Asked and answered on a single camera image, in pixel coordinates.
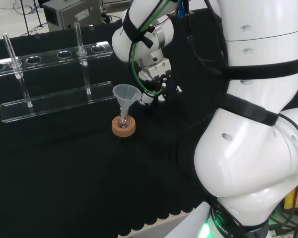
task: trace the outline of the white floor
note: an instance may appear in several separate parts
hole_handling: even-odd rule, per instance
[[[14,3],[15,3],[15,0],[0,0],[0,7],[12,8]],[[34,5],[33,0],[23,0],[23,4],[30,5],[30,6]],[[19,6],[20,5],[18,0],[15,7],[17,8]],[[22,13],[21,8],[18,8],[16,10]],[[28,13],[30,11],[30,8],[25,7],[24,10],[25,10],[25,13]],[[39,12],[39,16],[43,24],[46,22],[45,15],[43,13],[43,9],[39,9],[39,11],[41,11]],[[29,30],[39,25],[38,16],[36,13],[26,15],[26,20],[28,23]],[[49,31],[48,26],[45,26],[43,29],[38,29],[38,31],[36,32],[43,33],[48,31]],[[23,15],[16,13],[13,9],[10,9],[10,10],[0,9],[0,39],[2,39],[3,33],[8,33],[11,38],[19,37],[20,35],[26,33],[26,27],[25,27]]]

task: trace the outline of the green cable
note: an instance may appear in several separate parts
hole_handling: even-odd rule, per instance
[[[168,5],[168,3],[170,2],[170,0],[167,0],[162,7],[156,12],[156,14],[141,28],[141,32],[143,32],[144,30],[146,30],[150,24],[160,15],[160,13],[164,10],[164,8]]]
[[[132,64],[132,68],[133,68],[133,73],[134,73],[134,76],[135,76],[135,78],[136,78],[136,80],[137,80],[137,82],[138,82],[138,84],[147,92],[147,93],[150,93],[150,94],[153,94],[153,95],[158,95],[158,94],[160,94],[161,93],[161,91],[162,91],[162,89],[160,89],[160,91],[158,91],[158,92],[152,92],[152,91],[150,91],[149,89],[147,89],[142,83],[141,83],[141,81],[140,81],[140,79],[139,79],[139,77],[138,77],[138,75],[137,75],[137,73],[136,73],[136,70],[135,70],[135,52],[136,52],[136,44],[134,44],[134,46],[133,46],[133,57],[132,57],[132,62],[131,62],[131,64]]]
[[[160,13],[163,11],[163,9],[168,5],[168,3],[170,2],[170,0],[167,0],[163,5],[162,7],[156,12],[156,14],[141,28],[141,32],[145,31],[151,24],[152,22],[160,15]],[[136,73],[136,70],[135,70],[135,53],[136,53],[136,45],[137,43],[134,43],[133,45],[133,54],[132,54],[132,69],[133,69],[133,74],[137,80],[137,82],[139,83],[139,85],[147,92],[147,93],[150,93],[150,94],[153,94],[153,95],[159,95],[161,92],[162,92],[162,89],[160,89],[160,91],[158,92],[152,92],[150,91],[149,89],[147,89],[140,81],[137,73]]]

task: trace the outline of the table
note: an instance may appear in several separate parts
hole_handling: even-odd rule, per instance
[[[116,100],[49,115],[0,121],[0,238],[115,238],[139,230],[157,218],[190,212],[202,196],[172,166],[170,146],[189,125],[209,115],[225,90],[212,78],[186,42],[183,22],[172,19],[175,36],[163,49],[184,93],[165,104],[130,108],[137,131],[118,138],[111,121]],[[121,21],[82,29],[84,44],[109,41]],[[192,22],[197,52],[218,59],[216,27],[206,9]],[[15,53],[29,55],[76,45],[75,32],[13,38]],[[0,41],[0,59],[7,58]],[[89,61],[91,84],[111,80],[133,84],[128,64],[113,55]],[[25,72],[31,96],[83,86],[78,63]],[[21,99],[18,82],[0,77],[0,104]],[[183,138],[179,156],[192,161],[205,123]]]

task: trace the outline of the yellow object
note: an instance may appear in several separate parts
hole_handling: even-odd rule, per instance
[[[295,189],[285,197],[284,209],[291,209],[294,203]],[[296,201],[296,208],[298,208],[298,195]]]

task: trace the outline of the black strap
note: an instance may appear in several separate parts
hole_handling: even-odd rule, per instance
[[[129,9],[127,10],[127,13],[123,22],[123,28],[126,32],[126,35],[129,37],[129,39],[132,42],[137,43],[139,41],[142,41],[149,49],[153,46],[152,40],[145,37],[145,33],[147,31],[152,33],[155,28],[148,27],[144,32],[141,32],[140,29],[138,30],[130,20]]]
[[[224,94],[219,97],[218,107],[241,117],[269,126],[275,125],[278,119],[278,114],[267,111],[256,104],[250,103],[231,94]]]
[[[233,66],[222,69],[222,76],[227,80],[280,78],[297,73],[298,59],[284,63],[254,66]]]

